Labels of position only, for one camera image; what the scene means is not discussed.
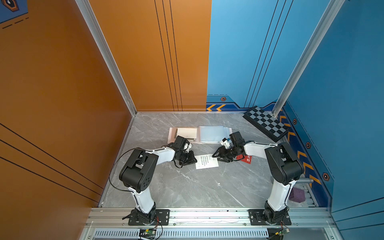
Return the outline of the white card small text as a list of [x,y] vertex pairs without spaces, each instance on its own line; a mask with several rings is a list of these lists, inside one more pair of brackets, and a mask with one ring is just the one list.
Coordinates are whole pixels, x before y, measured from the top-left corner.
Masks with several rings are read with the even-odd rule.
[[219,166],[217,158],[213,158],[212,155],[199,155],[196,156],[196,169],[208,169],[216,168]]

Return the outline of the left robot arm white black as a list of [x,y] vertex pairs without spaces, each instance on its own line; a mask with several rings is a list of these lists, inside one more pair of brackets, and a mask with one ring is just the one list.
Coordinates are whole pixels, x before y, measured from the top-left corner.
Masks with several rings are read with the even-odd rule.
[[136,202],[136,207],[128,215],[129,219],[144,225],[151,225],[157,220],[156,203],[149,190],[156,167],[167,162],[174,162],[177,168],[196,163],[191,148],[192,144],[186,138],[178,136],[175,142],[156,150],[133,149],[119,174],[119,180]]

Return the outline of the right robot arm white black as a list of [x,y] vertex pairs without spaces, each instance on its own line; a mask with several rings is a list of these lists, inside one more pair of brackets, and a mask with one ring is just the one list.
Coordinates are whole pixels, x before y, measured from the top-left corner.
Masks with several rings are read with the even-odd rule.
[[265,202],[263,213],[258,217],[268,225],[280,224],[289,216],[287,201],[289,195],[304,173],[304,167],[288,143],[261,144],[245,141],[240,132],[230,135],[230,140],[223,139],[212,155],[218,161],[230,163],[246,157],[266,159],[274,179],[271,194]]

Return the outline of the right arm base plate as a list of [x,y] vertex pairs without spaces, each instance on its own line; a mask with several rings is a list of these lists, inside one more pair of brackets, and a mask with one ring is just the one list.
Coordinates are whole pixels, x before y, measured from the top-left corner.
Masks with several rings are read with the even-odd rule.
[[268,209],[250,209],[248,210],[252,226],[291,226],[291,218],[287,210],[280,212],[270,211]]

